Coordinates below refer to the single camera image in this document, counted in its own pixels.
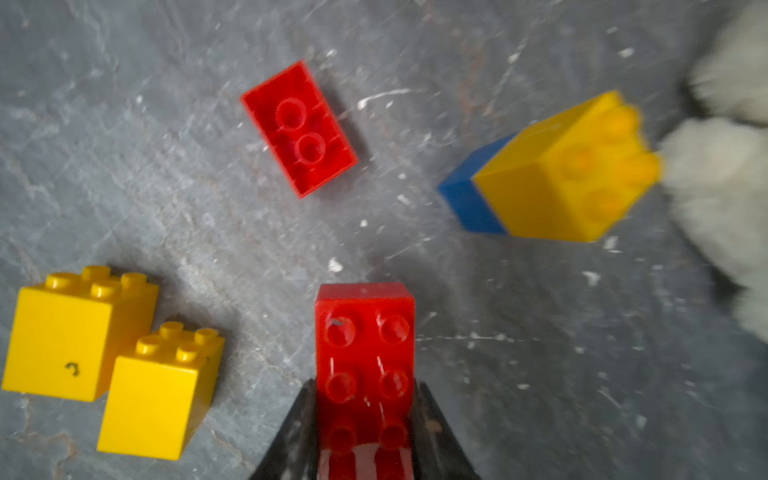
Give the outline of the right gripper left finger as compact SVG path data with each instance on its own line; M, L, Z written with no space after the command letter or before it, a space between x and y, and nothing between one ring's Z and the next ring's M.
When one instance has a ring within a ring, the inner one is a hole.
M250 480L316 479L318 476L317 387L301 387L275 438Z

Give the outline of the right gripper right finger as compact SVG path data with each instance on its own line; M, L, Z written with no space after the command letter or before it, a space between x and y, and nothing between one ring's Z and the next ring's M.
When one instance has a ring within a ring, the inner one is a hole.
M414 387L411 450L415 479L480 479L425 382Z

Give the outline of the long red lego brick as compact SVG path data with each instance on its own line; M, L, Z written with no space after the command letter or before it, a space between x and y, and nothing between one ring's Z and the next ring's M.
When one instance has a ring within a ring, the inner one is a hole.
M414 297L401 283L319 288L319 478L412 478L414 321Z

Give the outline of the small blue lego brick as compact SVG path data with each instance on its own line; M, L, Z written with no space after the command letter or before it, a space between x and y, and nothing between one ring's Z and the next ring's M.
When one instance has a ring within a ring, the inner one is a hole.
M475 185L473 178L516 136L517 134L512 134L474 150L438 185L439 193L450 205L465 230L511 235L484 197L482 190Z

